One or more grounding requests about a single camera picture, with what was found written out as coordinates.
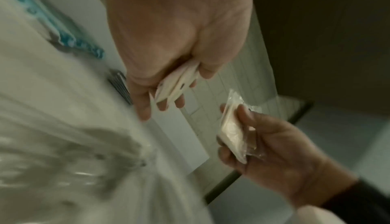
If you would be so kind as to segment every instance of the human hand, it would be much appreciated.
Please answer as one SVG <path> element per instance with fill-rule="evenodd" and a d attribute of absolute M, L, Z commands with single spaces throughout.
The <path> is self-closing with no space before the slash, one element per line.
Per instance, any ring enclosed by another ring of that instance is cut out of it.
<path fill-rule="evenodd" d="M 248 163 L 242 164 L 222 146 L 221 161 L 260 186 L 280 193 L 294 206 L 321 206 L 357 182 L 292 124 L 249 111 L 243 105 L 238 107 L 237 116 L 244 125 L 255 128 L 248 140 L 263 147 L 265 158 L 248 157 Z"/>
<path fill-rule="evenodd" d="M 200 61 L 211 78 L 244 44 L 252 0 L 106 0 L 108 22 L 127 68 L 141 120 L 150 118 L 149 92 L 183 61 Z M 184 106 L 183 96 L 175 104 Z M 158 105 L 166 109 L 166 102 Z"/>

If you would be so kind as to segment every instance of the small plastic packet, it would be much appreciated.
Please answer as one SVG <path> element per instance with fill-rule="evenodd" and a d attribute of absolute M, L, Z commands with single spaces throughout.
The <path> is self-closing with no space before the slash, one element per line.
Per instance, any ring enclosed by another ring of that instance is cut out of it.
<path fill-rule="evenodd" d="M 260 107 L 247 105 L 236 91 L 230 89 L 217 136 L 231 150 L 239 162 L 246 164 L 247 155 L 261 158 L 264 156 L 264 150 L 257 139 L 257 134 L 254 136 L 255 140 L 248 139 L 249 132 L 255 132 L 255 129 L 239 121 L 236 111 L 240 104 L 250 110 L 261 112 Z"/>

